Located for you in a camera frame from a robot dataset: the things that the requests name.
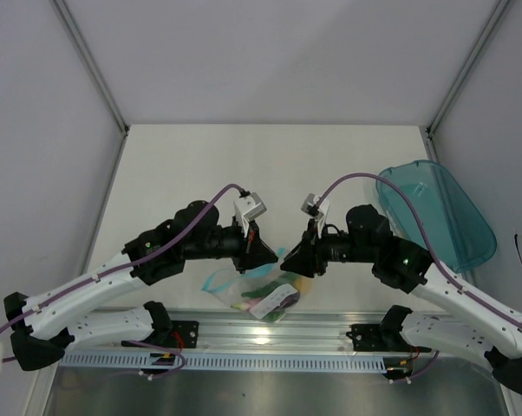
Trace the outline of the green chili pepper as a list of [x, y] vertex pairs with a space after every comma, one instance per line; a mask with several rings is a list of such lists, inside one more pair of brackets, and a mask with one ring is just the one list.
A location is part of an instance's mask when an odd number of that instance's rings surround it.
[[270, 295], [274, 290], [279, 288], [279, 285], [265, 285], [264, 287], [246, 291], [241, 294], [241, 297], [246, 300], [256, 300], [256, 299], [264, 299], [268, 295]]

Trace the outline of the clear zip top bag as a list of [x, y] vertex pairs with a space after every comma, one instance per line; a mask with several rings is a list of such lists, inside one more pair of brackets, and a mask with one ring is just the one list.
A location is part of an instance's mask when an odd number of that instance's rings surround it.
[[280, 263], [270, 263], [243, 274], [233, 268], [217, 270], [207, 277], [202, 290], [227, 307], [271, 324], [311, 292], [311, 282], [307, 277], [280, 270]]

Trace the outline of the yellow bell pepper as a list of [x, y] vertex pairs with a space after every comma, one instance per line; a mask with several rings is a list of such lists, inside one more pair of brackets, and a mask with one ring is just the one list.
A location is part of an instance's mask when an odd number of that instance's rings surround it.
[[300, 276], [295, 280], [294, 287], [302, 296], [304, 296], [310, 292], [312, 287], [312, 280], [310, 278]]

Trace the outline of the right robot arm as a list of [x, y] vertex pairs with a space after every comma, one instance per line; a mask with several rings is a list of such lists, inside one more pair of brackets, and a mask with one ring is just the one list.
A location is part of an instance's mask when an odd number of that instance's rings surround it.
[[394, 351], [429, 348], [455, 355], [491, 372], [522, 395], [522, 313], [454, 276], [429, 250], [397, 237], [372, 205], [351, 208], [346, 231], [330, 233], [326, 211], [306, 202], [310, 220], [282, 270], [313, 278], [329, 263], [369, 263], [381, 283], [416, 296], [455, 317], [454, 322], [392, 306], [379, 325], [381, 343]]

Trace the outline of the green bell pepper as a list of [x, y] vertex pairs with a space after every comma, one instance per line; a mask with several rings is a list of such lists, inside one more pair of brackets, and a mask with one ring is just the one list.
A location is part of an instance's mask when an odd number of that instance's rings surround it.
[[281, 320], [287, 312], [287, 308], [277, 308], [273, 309], [266, 316], [264, 316], [261, 321], [265, 323], [274, 323]]

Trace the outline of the purple eggplant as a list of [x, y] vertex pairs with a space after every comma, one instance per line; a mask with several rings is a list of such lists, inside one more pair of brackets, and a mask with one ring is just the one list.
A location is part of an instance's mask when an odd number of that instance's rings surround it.
[[301, 297], [300, 293], [295, 292], [294, 294], [291, 294], [291, 295], [285, 297], [277, 306], [275, 306], [272, 309], [272, 311], [284, 310], [284, 309], [290, 308], [299, 301], [300, 297]]

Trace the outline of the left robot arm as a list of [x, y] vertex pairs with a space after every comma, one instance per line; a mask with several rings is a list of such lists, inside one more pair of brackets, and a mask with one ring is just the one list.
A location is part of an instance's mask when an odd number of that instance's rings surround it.
[[265, 211], [257, 194], [241, 196], [234, 202], [231, 224], [223, 227], [214, 205], [193, 201], [96, 270], [38, 296], [6, 296], [10, 343], [20, 368], [36, 371], [72, 349], [109, 343], [171, 347], [176, 342], [173, 322], [161, 302], [120, 313], [99, 313], [97, 308], [182, 273], [188, 261], [229, 259], [239, 273], [275, 263], [277, 254], [262, 240], [256, 223]]

